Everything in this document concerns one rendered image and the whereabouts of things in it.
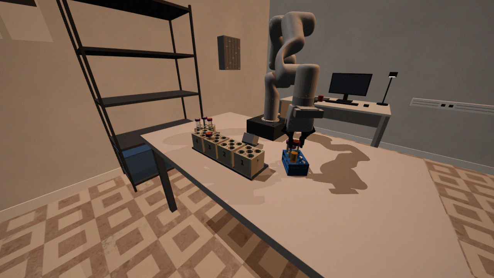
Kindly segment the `blue tube rack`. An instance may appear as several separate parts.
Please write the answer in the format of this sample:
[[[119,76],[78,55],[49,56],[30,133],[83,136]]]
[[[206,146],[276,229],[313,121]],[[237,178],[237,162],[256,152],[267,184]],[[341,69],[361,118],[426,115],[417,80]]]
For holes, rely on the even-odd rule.
[[[302,156],[303,158],[301,158]],[[285,159],[286,157],[286,159]],[[288,161],[288,164],[287,162]],[[305,163],[303,162],[305,161]],[[283,150],[282,162],[286,171],[287,176],[307,176],[309,163],[302,154],[301,150],[298,153],[298,160],[296,163],[291,163],[286,150]]]

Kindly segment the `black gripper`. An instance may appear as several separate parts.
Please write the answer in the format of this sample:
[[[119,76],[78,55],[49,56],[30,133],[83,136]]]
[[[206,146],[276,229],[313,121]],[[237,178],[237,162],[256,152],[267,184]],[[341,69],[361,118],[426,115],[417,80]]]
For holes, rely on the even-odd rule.
[[[293,116],[296,105],[290,104],[286,113],[285,125],[283,125],[281,131],[289,137],[288,145],[293,147],[293,135],[294,132],[301,132],[299,138],[300,148],[303,148],[305,139],[312,133],[315,133],[314,118],[295,118]]]

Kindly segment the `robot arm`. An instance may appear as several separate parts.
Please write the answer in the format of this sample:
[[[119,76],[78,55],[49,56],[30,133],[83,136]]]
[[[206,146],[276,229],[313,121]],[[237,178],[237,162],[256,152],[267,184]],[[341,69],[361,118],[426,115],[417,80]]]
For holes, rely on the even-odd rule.
[[[276,88],[294,85],[292,104],[295,118],[323,118],[323,110],[314,107],[320,67],[317,64],[296,64],[295,53],[303,49],[304,37],[310,36],[316,25],[314,14],[291,11],[274,16],[269,23],[271,49],[269,68],[275,72],[265,76],[264,122],[279,122],[279,93]]]

